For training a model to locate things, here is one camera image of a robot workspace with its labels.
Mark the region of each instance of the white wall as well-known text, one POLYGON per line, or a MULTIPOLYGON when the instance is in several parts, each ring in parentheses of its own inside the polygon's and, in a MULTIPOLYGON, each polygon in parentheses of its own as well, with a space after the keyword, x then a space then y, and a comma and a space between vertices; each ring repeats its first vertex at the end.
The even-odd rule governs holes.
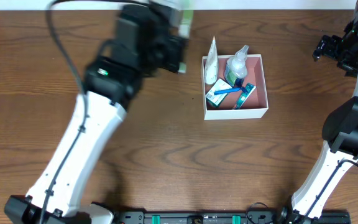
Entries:
MULTIPOLYGON (((44 10, 52 0, 0 0, 0 10, 44 10)), ((191 0, 193 9, 354 9, 356 0, 191 0)), ((56 9, 119 9, 118 3, 66 2, 56 9)))

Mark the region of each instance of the white box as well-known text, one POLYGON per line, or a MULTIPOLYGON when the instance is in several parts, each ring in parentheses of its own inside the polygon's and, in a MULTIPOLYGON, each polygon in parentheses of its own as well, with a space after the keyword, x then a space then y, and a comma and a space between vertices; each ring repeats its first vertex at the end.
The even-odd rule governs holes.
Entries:
MULTIPOLYGON (((226 68, 226 62, 232 55, 222 55, 218 56, 219 60, 219 74, 218 78, 223 77, 224 70, 226 68)), ((203 106, 204 106, 204 120, 214 120, 214 119, 252 119, 252 118, 261 118, 269 108, 267 102, 267 92, 265 84, 265 74, 262 64, 261 55, 248 55, 246 66, 248 70, 248 76, 244 79, 245 86, 247 83, 251 83, 256 86, 247 101, 242 105, 239 110, 232 110, 237 99, 241 95, 241 91, 237 93, 230 93, 223 100, 219 108, 213 108, 205 98, 206 92, 211 89, 212 85, 207 85, 204 82, 204 65, 207 56, 204 56, 201 61, 201 77, 202 77, 202 86, 203 86, 203 106)))

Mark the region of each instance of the hand sanitizer bottle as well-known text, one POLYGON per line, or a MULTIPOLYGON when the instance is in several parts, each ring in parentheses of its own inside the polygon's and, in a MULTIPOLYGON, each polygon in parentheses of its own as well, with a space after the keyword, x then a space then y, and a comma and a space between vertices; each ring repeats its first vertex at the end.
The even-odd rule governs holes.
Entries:
POLYGON ((244 78, 248 75, 246 67, 248 48, 249 46, 245 45, 227 61, 224 78, 230 86, 242 86, 244 78))

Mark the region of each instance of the green strip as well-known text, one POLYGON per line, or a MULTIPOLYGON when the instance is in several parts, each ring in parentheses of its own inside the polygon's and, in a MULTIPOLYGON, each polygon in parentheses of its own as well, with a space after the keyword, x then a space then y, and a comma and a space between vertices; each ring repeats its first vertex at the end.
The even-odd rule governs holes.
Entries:
POLYGON ((241 224, 241 217, 239 215, 233 215, 233 224, 241 224))
POLYGON ((159 215, 152 216, 152 224, 160 224, 160 216, 159 215))

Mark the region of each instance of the wooden table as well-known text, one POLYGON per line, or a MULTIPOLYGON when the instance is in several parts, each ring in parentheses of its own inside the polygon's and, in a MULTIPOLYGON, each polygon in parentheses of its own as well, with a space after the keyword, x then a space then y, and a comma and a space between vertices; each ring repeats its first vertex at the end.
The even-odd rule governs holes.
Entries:
MULTIPOLYGON (((55 13, 80 71, 112 36, 112 11, 55 13)), ((147 79, 106 146, 83 203, 157 210, 279 207, 299 189, 322 146, 327 115, 356 83, 336 63, 311 54, 323 34, 342 35, 351 11, 198 11, 188 72, 147 79), (216 36, 219 54, 244 44, 262 54, 269 110, 262 119, 203 121, 201 57, 216 36)), ((8 196, 25 194, 52 157, 78 90, 48 35, 43 12, 0 12, 0 223, 8 196)), ((326 208, 358 223, 358 169, 326 208)))

